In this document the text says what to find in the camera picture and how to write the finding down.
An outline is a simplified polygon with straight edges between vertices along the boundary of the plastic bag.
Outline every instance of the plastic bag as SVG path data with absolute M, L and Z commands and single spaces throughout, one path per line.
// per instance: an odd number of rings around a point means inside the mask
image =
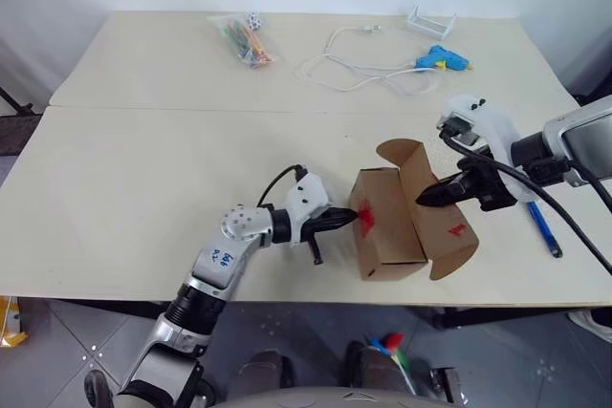
M 266 52 L 256 30 L 261 23 L 254 13 L 231 14 L 226 16 L 214 16 L 211 21 L 217 29 L 228 40 L 231 48 L 242 62 L 252 69 L 274 62 L 274 59 Z
M 17 298 L 0 296 L 0 348 L 12 348 L 26 339 L 21 332 Z

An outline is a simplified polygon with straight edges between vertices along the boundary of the gray tiled floor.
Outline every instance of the gray tiled floor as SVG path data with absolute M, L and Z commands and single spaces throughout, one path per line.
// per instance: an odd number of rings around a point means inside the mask
M 30 337 L 0 350 L 3 407 L 88 406 L 82 389 L 87 371 L 102 369 L 116 389 L 153 323 L 57 300 L 21 304 Z M 222 395 L 253 353 L 270 348 L 293 361 L 299 385 L 332 385 L 351 339 L 401 332 L 423 394 L 428 366 L 449 365 L 458 370 L 472 408 L 612 407 L 612 347 L 562 314 L 441 332 L 415 311 L 233 303 L 203 362 Z

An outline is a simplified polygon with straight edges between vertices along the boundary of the black cable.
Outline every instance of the black cable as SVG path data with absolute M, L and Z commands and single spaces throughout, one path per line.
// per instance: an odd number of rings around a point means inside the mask
M 569 160 L 567 162 L 572 169 L 576 169 L 580 176 L 585 179 L 587 182 L 591 184 L 598 195 L 600 195 L 601 200 L 607 206 L 608 210 L 612 212 L 612 196 L 608 193 L 608 190 L 605 189 L 603 184 L 597 178 L 595 174 L 591 172 L 586 166 L 584 166 L 581 162 Z
M 603 256 L 603 254 L 597 249 L 597 247 L 591 242 L 586 234 L 582 231 L 582 229 L 578 226 L 578 224 L 574 221 L 572 216 L 553 198 L 549 195 L 544 188 L 539 186 L 537 183 L 533 182 L 529 179 L 525 174 L 517 171 L 513 167 L 510 167 L 508 164 L 504 164 L 503 162 L 496 161 L 492 158 L 485 157 L 484 155 L 480 155 L 476 152 L 472 152 L 469 148 L 460 145 L 455 142 L 452 137 L 445 133 L 444 131 L 440 134 L 440 139 L 444 141 L 446 145 L 448 145 L 453 150 L 465 155 L 466 157 L 470 157 L 474 160 L 481 161 L 485 164 L 488 164 L 490 167 L 497 169 L 498 171 L 503 172 L 504 174 L 509 175 L 513 179 L 518 180 L 523 183 L 527 188 L 532 190 L 539 196 L 547 205 L 549 205 L 564 221 L 565 223 L 572 228 L 572 230 L 576 233 L 579 239 L 584 243 L 585 246 L 595 255 L 601 265 L 612 274 L 612 265 L 607 259 Z
M 268 196 L 268 193 L 270 193 L 270 190 L 272 190 L 273 186 L 275 186 L 278 181 L 280 181 L 283 177 L 285 177 L 291 171 L 298 172 L 302 170 L 303 168 L 304 166 L 302 166 L 301 164 L 294 164 L 293 166 L 287 167 L 285 170 L 283 170 L 283 172 L 281 172 L 276 177 L 274 177 L 274 179 L 270 182 L 270 184 L 266 187 L 264 192 L 261 194 L 261 198 L 259 198 L 259 201 L 257 202 L 257 207 L 260 207 L 264 203 L 266 196 Z

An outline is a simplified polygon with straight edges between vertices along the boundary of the open cardboard box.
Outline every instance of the open cardboard box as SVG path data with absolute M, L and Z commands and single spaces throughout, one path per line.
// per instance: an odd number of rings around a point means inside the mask
M 396 280 L 432 262 L 429 278 L 442 279 L 464 265 L 478 238 L 459 207 L 416 203 L 437 182 L 425 147 L 416 140 L 382 143 L 377 153 L 398 168 L 362 169 L 350 197 L 361 277 Z

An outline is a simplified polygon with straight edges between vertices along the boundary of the blue glue gun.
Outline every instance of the blue glue gun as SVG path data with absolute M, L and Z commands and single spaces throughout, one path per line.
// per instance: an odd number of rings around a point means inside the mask
M 442 48 L 440 45 L 434 45 L 429 49 L 429 54 L 417 59 L 415 68 L 423 69 L 428 67 L 431 69 L 452 69 L 453 71 L 465 71 L 470 66 L 470 62 L 463 56 L 455 52 Z

